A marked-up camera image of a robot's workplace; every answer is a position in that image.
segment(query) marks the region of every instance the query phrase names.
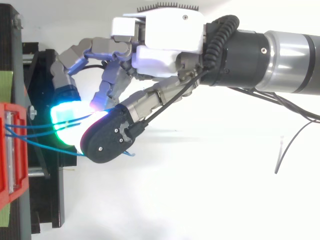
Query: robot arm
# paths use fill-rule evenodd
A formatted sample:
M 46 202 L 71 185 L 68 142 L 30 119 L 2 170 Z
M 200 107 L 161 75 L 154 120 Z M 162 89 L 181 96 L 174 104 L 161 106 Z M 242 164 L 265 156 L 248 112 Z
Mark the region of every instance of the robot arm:
M 153 8 L 115 18 L 111 39 L 84 39 L 51 67 L 57 102 L 71 101 L 80 99 L 71 76 L 88 58 L 108 61 L 91 106 L 112 109 L 88 127 L 80 143 L 92 161 L 105 163 L 126 151 L 154 109 L 189 96 L 199 84 L 320 95 L 320 37 L 236 30 L 234 16 L 204 26 L 195 7 Z M 133 77 L 157 83 L 119 103 Z

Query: blue cable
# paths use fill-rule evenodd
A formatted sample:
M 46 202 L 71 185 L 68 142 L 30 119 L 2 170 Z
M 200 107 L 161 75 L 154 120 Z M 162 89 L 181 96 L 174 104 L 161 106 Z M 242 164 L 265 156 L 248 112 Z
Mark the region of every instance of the blue cable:
M 37 133 L 37 134 L 30 134 L 30 135 L 18 135 L 18 136 L 22 137 L 22 138 L 27 138 L 27 139 L 38 138 L 38 137 L 43 137 L 43 136 L 55 134 L 58 131 L 61 131 L 61 130 L 67 129 L 67 128 L 71 128 L 71 127 L 75 127 L 75 126 L 79 126 L 80 124 L 81 123 L 75 123 L 75 124 L 70 124 L 68 126 L 64 126 L 59 129 L 52 130 L 52 131 L 46 131 L 46 132 L 41 132 L 41 133 Z M 5 136 L 6 137 L 15 137 L 14 135 L 11 135 L 11 134 L 6 134 Z
M 45 129 L 45 128 L 50 128 L 50 127 L 54 127 L 55 125 L 60 125 L 60 124 L 69 124 L 69 123 L 73 123 L 73 122 L 77 122 L 83 119 L 86 119 L 88 117 L 90 117 L 90 115 L 87 116 L 83 116 L 77 119 L 72 119 L 69 121 L 61 121 L 61 122 L 57 122 L 57 123 L 50 123 L 50 124 L 45 124 L 45 125 L 36 125 L 36 126 L 24 126 L 24 125 L 12 125 L 12 124 L 6 124 L 6 127 L 10 127 L 10 128 L 17 128 L 17 129 Z
M 58 148 L 55 148 L 55 147 L 52 147 L 52 146 L 46 146 L 46 145 L 42 145 L 42 144 L 34 142 L 34 141 L 30 141 L 30 140 L 28 140 L 28 139 L 26 139 L 26 138 L 24 138 L 22 136 L 17 135 L 14 131 L 12 131 L 7 126 L 5 127 L 5 129 L 12 134 L 9 137 L 18 138 L 18 139 L 20 139 L 22 141 L 25 141 L 28 144 L 32 144 L 32 145 L 37 146 L 39 148 L 48 149 L 48 150 L 56 151 L 56 152 L 63 153 L 63 154 L 69 154 L 69 155 L 73 155 L 73 156 L 81 156 L 81 157 L 85 156 L 85 155 L 80 154 L 80 153 L 74 153 L 74 152 L 71 152 L 71 151 L 65 151 L 65 150 L 58 149 Z

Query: red plastic part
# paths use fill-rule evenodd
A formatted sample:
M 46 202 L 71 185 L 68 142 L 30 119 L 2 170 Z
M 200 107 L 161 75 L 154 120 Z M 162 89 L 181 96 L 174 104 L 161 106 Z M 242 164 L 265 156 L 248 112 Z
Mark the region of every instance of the red plastic part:
M 0 103 L 0 210 L 8 203 L 20 197 L 29 188 L 27 143 L 18 138 L 14 139 L 15 188 L 9 194 L 7 156 L 5 141 L 5 112 L 12 112 L 13 124 L 25 126 L 27 111 L 20 105 Z M 27 129 L 15 128 L 18 135 L 27 135 Z

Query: white background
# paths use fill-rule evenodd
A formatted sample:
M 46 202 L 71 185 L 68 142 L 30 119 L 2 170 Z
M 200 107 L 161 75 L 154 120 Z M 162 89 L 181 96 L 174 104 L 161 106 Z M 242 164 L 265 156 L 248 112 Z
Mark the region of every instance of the white background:
M 317 2 L 180 1 L 198 3 L 208 22 L 234 14 L 243 30 L 320 36 Z M 9 3 L 24 16 L 25 42 L 61 53 L 83 38 L 108 37 L 112 18 L 149 2 Z M 90 69 L 76 76 L 82 99 L 91 100 L 101 73 Z M 123 98 L 147 84 L 133 82 Z M 320 113 L 317 96 L 283 96 Z M 287 144 L 305 123 L 281 106 L 200 86 L 152 122 L 130 149 L 135 157 L 106 164 L 80 157 L 77 167 L 65 170 L 65 224 L 43 224 L 32 239 L 320 239 L 320 126 L 311 124 L 299 135 L 274 174 L 280 137 Z

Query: red holder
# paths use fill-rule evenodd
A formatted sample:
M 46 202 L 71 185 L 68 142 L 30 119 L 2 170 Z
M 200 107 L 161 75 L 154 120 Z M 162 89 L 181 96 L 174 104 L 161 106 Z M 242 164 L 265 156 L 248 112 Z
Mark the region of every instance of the red holder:
M 6 114 L 10 114 L 13 125 L 26 126 L 27 111 L 20 105 L 0 103 L 0 210 L 8 203 L 20 197 L 29 187 L 27 143 L 13 138 L 12 169 L 13 192 L 9 186 L 9 169 L 6 142 L 8 132 L 5 129 Z M 17 135 L 27 135 L 25 128 L 12 128 Z

